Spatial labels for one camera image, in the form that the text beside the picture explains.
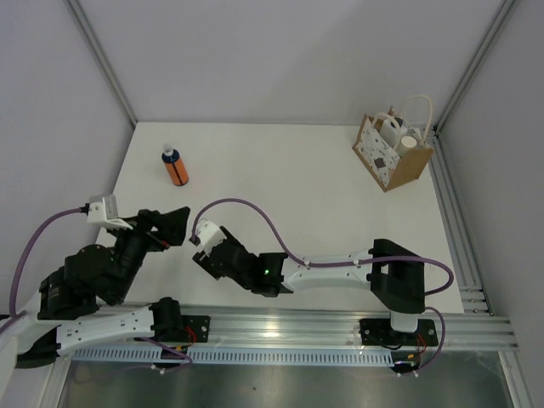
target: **gift bag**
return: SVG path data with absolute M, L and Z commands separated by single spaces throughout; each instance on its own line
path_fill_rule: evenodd
M 429 106 L 428 123 L 423 135 L 419 129 L 413 127 L 403 117 L 406 104 L 420 98 L 425 99 Z M 434 152 L 434 149 L 427 143 L 432 118 L 433 103 L 425 95 L 415 95 L 408 98 L 401 106 L 398 115 L 393 109 L 390 109 L 388 113 L 377 113 L 375 116 L 365 115 L 353 150 L 383 191 L 390 191 L 419 179 Z M 395 131 L 397 133 L 388 137 L 388 141 L 392 145 L 380 135 L 384 123 L 385 126 L 391 127 L 387 129 L 388 135 Z

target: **tabletop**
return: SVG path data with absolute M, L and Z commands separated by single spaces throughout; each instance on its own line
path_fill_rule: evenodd
M 450 249 L 428 167 L 422 176 L 382 192 L 351 150 L 358 127 L 227 123 L 140 122 L 136 127 L 114 193 L 120 217 L 147 208 L 161 213 L 191 209 L 190 226 L 206 204 L 225 197 L 248 200 L 272 218 L 292 252 L 336 255 L 372 247 L 387 238 L 451 268 Z M 173 185 L 162 146 L 177 149 L 189 183 Z M 248 251 L 281 252 L 269 226 L 251 208 L 227 203 L 204 218 L 225 226 Z M 97 243 L 110 246 L 102 229 Z M 170 296 L 181 304 L 274 309 L 385 311 L 368 291 L 319 288 L 266 298 L 232 280 L 214 280 L 192 261 L 186 241 L 149 253 L 126 302 L 154 302 Z M 447 274 L 425 266 L 426 290 L 441 286 Z M 457 283 L 426 299 L 443 313 L 463 313 Z

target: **bag handle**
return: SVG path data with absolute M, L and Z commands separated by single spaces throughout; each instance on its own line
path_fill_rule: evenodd
M 387 114 L 385 112 L 379 112 L 374 116 L 374 120 L 372 121 L 371 125 L 372 125 L 373 128 L 375 128 L 374 125 L 376 125 L 376 121 L 378 119 L 389 119 L 391 121 L 391 123 L 397 128 L 397 134 L 399 135 L 399 137 L 397 138 L 397 143 L 395 143 L 395 145 L 393 146 L 393 149 L 396 151 L 397 147 L 399 146 L 399 143 L 400 143 L 400 137 L 402 136 L 402 133 L 400 131 L 399 123 L 391 115 L 389 115 L 389 114 Z
M 402 112 L 404 111 L 406 104 L 414 99 L 425 99 L 428 102 L 428 121 L 427 126 L 425 127 L 425 134 L 422 136 L 423 141 L 427 140 L 428 130 L 431 127 L 431 121 L 433 120 L 433 101 L 427 95 L 414 95 L 404 101 L 400 107 L 399 116 L 402 117 Z

